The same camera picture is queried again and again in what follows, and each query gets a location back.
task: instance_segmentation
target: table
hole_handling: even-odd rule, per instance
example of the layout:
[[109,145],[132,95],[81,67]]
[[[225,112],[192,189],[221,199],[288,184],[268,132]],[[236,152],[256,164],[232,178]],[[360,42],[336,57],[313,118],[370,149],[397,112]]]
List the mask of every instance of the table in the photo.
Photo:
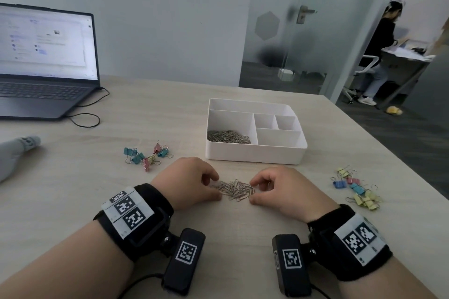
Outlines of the table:
[[[21,269],[82,227],[112,194],[150,182],[182,156],[204,159],[209,98],[289,104],[300,119],[308,150],[295,166],[340,203],[349,189],[334,189],[329,177],[351,164],[360,178],[379,186],[385,202],[377,212],[354,209],[373,222],[395,255],[440,298],[449,298],[449,202],[395,155],[320,95],[103,77],[111,95],[88,108],[102,123],[93,129],[70,121],[2,121],[0,137],[38,134],[42,148],[27,153],[15,174],[0,185],[0,280]],[[151,151],[157,141],[175,155],[145,173],[124,162],[123,148]],[[225,181],[248,182],[266,164],[210,161]],[[278,289],[271,239],[297,234],[305,224],[272,210],[224,198],[176,213],[171,232],[191,227],[206,235],[189,298],[284,298]],[[133,277],[164,271],[159,253],[143,258]],[[313,264],[311,281],[340,298],[333,275]],[[322,298],[314,292],[313,298]],[[172,298],[156,279],[127,298]]]
[[395,98],[402,90],[404,90],[411,82],[416,81],[432,62],[431,59],[426,59],[416,52],[401,47],[397,47],[395,49],[385,48],[383,49],[383,51],[402,59],[419,61],[421,63],[419,64],[418,68],[393,93],[391,93],[390,96],[376,105],[376,108],[378,109],[385,108],[391,102],[391,100]]

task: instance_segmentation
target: laptop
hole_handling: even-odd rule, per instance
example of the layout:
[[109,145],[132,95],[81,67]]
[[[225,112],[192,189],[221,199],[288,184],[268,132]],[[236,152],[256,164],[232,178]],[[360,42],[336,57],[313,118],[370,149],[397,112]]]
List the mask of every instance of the laptop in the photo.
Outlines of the laptop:
[[92,14],[0,3],[0,118],[57,120],[99,87]]

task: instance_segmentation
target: jeans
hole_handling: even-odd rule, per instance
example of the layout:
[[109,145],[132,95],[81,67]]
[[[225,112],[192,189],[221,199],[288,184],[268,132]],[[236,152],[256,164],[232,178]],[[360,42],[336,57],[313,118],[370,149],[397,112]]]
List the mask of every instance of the jeans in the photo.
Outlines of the jeans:
[[380,87],[388,80],[387,68],[380,63],[371,69],[374,73],[365,73],[365,78],[362,81],[360,91],[363,96],[373,98]]

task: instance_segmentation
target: door handle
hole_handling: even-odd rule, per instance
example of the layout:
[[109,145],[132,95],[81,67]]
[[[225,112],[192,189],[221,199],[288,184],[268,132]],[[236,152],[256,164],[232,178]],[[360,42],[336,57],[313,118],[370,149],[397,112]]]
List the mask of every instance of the door handle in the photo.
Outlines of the door handle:
[[309,7],[306,5],[301,5],[300,12],[298,13],[298,18],[296,19],[296,24],[304,24],[306,20],[306,16],[308,14],[317,13],[316,10],[309,10]]

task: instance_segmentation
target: left hand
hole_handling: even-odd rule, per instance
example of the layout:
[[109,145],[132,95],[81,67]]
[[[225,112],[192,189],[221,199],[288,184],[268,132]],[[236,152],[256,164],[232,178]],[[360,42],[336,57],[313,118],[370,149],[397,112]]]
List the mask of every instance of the left hand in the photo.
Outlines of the left hand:
[[219,201],[221,193],[207,187],[220,177],[213,166],[198,157],[181,157],[161,171],[151,182],[175,211],[204,201]]

